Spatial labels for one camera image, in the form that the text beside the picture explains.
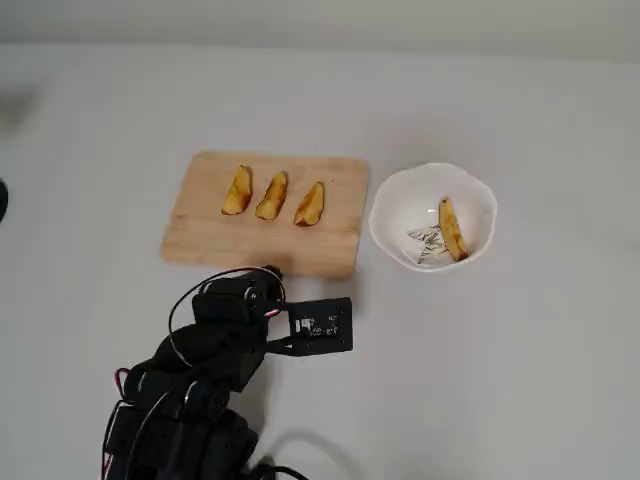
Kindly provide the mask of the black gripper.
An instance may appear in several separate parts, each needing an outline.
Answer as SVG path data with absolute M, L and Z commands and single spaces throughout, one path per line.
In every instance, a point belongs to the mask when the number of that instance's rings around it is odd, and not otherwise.
M 206 279 L 192 298 L 197 323 L 268 328 L 286 301 L 282 272 L 274 266 L 239 267 Z

